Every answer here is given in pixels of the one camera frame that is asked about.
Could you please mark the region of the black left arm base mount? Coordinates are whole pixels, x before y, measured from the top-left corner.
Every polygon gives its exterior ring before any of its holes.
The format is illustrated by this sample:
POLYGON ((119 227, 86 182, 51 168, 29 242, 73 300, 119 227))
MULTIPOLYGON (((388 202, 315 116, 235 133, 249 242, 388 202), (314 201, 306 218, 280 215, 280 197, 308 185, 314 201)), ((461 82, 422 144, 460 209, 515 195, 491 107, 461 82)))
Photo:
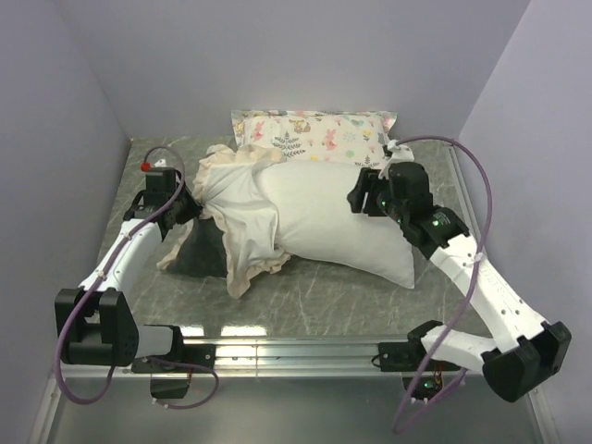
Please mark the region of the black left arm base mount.
POLYGON ((180 353, 136 359, 131 373, 150 377, 153 404, 164 410, 185 411, 201 407, 217 394, 220 377, 215 370, 216 345, 211 343, 184 345, 180 353), (210 376, 213 386, 197 401, 179 404, 189 396, 191 383, 197 376, 210 376))

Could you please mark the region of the grey quilted plush pillowcase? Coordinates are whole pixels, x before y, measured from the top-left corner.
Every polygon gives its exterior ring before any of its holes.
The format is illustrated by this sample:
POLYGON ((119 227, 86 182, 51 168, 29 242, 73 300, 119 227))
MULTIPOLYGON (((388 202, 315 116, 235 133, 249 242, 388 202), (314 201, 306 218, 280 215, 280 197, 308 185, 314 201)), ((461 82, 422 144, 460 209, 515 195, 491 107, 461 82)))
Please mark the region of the grey quilted plush pillowcase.
POLYGON ((181 243, 179 252, 165 270, 190 278, 227 276, 227 254, 222 231, 213 218, 194 220, 188 238, 181 243))

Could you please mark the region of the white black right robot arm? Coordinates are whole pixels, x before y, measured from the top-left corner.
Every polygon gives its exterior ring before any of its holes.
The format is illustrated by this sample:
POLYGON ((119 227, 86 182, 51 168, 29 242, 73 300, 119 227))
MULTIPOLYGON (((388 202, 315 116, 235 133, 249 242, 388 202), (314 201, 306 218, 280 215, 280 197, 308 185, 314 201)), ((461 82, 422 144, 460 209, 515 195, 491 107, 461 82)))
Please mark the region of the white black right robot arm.
POLYGON ((515 402, 561 369, 572 340, 562 322, 532 309, 478 251, 462 219, 435 204, 425 169, 393 164, 387 173, 364 167, 347 195, 351 211, 387 216, 425 259, 444 273, 487 326, 482 338, 429 321, 408 334, 407 359, 415 369, 448 363, 482 375, 501 399, 515 402))

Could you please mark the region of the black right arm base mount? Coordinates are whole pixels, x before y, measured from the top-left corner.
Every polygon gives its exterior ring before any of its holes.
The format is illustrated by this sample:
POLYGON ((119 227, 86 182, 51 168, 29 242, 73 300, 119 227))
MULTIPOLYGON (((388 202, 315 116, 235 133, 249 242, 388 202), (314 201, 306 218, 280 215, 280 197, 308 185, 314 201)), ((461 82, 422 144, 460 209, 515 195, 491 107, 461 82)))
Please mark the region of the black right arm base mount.
MULTIPOLYGON (((403 394, 406 394, 424 354, 420 346, 414 346, 410 342, 380 342, 378 354, 372 358, 371 363, 382 373, 411 373, 411 376, 405 376, 402 379, 403 394)), ((425 374, 420 377, 407 401, 410 404, 417 402, 426 404, 433 399, 436 401, 446 399, 455 388, 464 383, 465 374, 463 373, 460 373, 462 376, 460 379, 455 377, 448 382, 445 381, 443 374, 452 370, 459 370, 459 367, 431 359, 426 366, 425 374)))

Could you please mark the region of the plain white pillow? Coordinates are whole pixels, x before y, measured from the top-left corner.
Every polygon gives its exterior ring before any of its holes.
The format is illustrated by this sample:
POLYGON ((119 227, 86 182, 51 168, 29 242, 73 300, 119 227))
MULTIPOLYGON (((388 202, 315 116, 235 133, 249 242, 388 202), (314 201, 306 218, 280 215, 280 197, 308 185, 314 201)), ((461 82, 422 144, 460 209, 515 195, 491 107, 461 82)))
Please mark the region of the plain white pillow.
POLYGON ((412 246, 386 217, 355 214, 347 202, 360 168, 290 160, 255 182, 276 208, 276 242, 301 258, 346 265, 406 289, 415 284, 412 246))

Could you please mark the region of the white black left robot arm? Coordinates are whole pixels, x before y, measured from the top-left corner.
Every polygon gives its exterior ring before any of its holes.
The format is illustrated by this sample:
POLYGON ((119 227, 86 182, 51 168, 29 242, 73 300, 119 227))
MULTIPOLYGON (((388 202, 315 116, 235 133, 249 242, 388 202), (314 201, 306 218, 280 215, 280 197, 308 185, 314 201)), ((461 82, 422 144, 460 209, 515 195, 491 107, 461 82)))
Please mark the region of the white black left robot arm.
POLYGON ((126 294, 167 233, 200 213, 180 171, 147 168, 145 189, 125 212, 103 260, 77 288, 62 289, 55 298, 59 364, 123 367, 152 355, 166 372, 185 364, 179 328, 139 326, 126 294))

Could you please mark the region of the white pillow with cream ruffle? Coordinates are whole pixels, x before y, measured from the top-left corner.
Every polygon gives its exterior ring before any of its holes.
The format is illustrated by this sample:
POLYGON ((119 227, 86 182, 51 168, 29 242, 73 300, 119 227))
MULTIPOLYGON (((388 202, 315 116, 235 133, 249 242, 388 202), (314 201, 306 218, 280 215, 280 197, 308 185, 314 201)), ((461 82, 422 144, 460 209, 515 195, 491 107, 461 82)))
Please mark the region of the white pillow with cream ruffle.
POLYGON ((223 144, 210 146, 193 180, 192 196, 203 212, 189 223, 157 267, 164 270, 179 259, 182 243, 191 231, 199 222, 212 219, 221 231, 230 297, 239 299, 260 273, 277 273, 290 255, 275 243, 278 210, 255 180, 268 167, 285 161, 278 148, 247 144, 232 150, 223 144))

